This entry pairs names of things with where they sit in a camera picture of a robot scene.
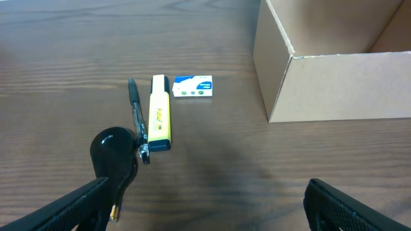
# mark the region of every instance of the box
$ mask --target box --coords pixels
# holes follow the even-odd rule
[[[174,97],[213,96],[213,77],[176,76],[173,95]]]
[[[410,22],[411,0],[261,0],[269,122],[411,117]]]

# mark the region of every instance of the box side panel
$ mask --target box side panel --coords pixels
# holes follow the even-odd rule
[[[293,59],[270,122],[411,117],[411,52]]]
[[[269,0],[295,55],[369,51],[402,0]]]
[[[270,118],[290,55],[265,0],[260,6],[253,57],[265,110]]]
[[[405,0],[371,52],[411,50],[411,0]]]

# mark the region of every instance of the highlighter label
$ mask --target highlighter label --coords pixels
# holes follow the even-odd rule
[[[161,130],[162,129],[162,109],[157,108],[157,119],[155,120],[155,129]]]

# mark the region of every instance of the wood grain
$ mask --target wood grain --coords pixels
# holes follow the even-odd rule
[[[251,53],[258,7],[1,1],[0,225],[94,178],[94,136],[133,125],[127,78],[147,117],[152,75],[211,74],[213,98],[171,97],[172,150],[140,166],[108,230],[308,230],[310,178],[411,226],[411,121],[268,124]]]

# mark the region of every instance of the eraser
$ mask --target eraser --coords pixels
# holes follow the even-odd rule
[[[213,77],[176,76],[173,95],[174,97],[213,96]]]

